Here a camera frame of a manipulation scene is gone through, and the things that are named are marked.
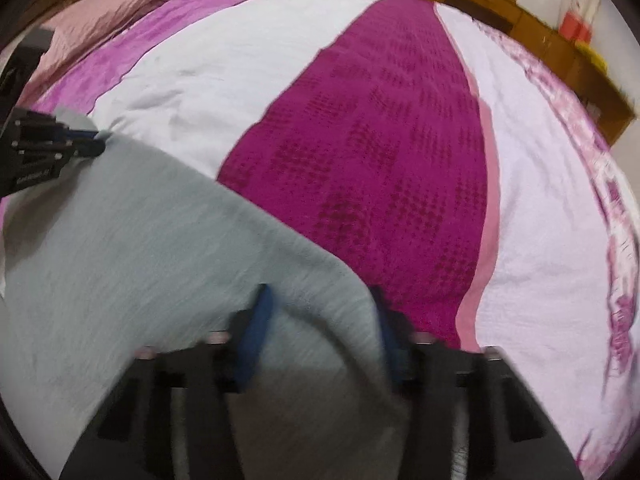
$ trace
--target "fabric pattern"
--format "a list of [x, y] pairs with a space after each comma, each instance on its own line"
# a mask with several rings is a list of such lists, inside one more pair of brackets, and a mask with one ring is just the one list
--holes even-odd
[[603, 399], [612, 399], [616, 420], [608, 428], [594, 428], [578, 454], [586, 477], [599, 476], [640, 427], [635, 399], [628, 386], [637, 380], [638, 357], [630, 329], [638, 314], [639, 243], [631, 215], [621, 198], [617, 169], [609, 147], [579, 99], [539, 59], [503, 33], [477, 22], [524, 69], [564, 125], [582, 159], [609, 232], [609, 362], [604, 377]]
[[218, 180], [459, 347], [487, 176], [478, 101], [432, 3], [369, 7], [247, 131]]
[[77, 63], [35, 104], [51, 113], [57, 106], [89, 113], [100, 95], [116, 86], [144, 54], [176, 32], [246, 0], [170, 0], [133, 27]]

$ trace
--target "gray cloth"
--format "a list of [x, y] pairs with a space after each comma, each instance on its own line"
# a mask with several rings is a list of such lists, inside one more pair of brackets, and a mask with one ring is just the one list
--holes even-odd
[[340, 260], [118, 136], [9, 208], [0, 389], [54, 478], [136, 348], [190, 346], [261, 282], [277, 314], [252, 387], [229, 396], [248, 480], [395, 478], [406, 407], [372, 299]]

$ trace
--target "pillow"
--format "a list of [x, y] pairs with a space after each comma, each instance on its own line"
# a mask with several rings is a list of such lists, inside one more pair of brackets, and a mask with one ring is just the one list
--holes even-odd
[[20, 96], [21, 106], [30, 106], [57, 78], [91, 48], [110, 37], [149, 5], [161, 0], [81, 0], [45, 22], [55, 32], [49, 51]]

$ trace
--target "magenta stripe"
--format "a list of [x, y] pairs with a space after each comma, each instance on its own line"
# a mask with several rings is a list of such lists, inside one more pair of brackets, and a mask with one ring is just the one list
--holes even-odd
[[247, 131], [219, 181], [460, 346], [487, 200], [479, 105], [433, 9], [373, 4]]
[[247, 0], [170, 0], [76, 64], [39, 99], [35, 109], [59, 105], [88, 114], [95, 101], [116, 86], [149, 50], [214, 12]]

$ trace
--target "white stripe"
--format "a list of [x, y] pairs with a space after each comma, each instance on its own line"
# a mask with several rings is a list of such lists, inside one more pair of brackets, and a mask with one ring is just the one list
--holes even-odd
[[492, 111], [500, 245], [476, 319], [480, 346], [505, 349], [571, 452], [607, 424], [607, 232], [588, 175], [540, 92], [461, 12], [438, 6]]
[[90, 116], [215, 178], [269, 104], [375, 1], [249, 0], [216, 12], [145, 54]]

